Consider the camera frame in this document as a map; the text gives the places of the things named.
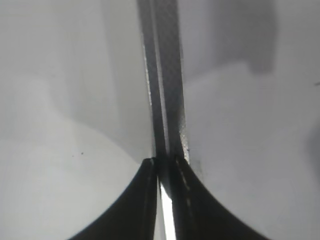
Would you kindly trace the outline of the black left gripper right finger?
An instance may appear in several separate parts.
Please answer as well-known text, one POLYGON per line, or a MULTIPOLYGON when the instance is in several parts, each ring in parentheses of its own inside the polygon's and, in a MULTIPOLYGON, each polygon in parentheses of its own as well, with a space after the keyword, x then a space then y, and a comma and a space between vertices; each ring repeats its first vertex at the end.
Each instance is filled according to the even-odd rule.
POLYGON ((219 203, 184 158, 169 162, 175 235, 178 240, 265 240, 219 203))

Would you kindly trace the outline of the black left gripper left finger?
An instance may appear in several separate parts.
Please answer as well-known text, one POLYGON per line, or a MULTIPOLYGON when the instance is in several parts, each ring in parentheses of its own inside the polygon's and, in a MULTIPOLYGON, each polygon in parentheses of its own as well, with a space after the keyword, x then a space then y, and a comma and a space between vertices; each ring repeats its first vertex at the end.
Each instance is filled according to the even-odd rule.
POLYGON ((157 160, 144 159, 119 198, 71 239, 152 240, 157 214, 157 182, 157 160))

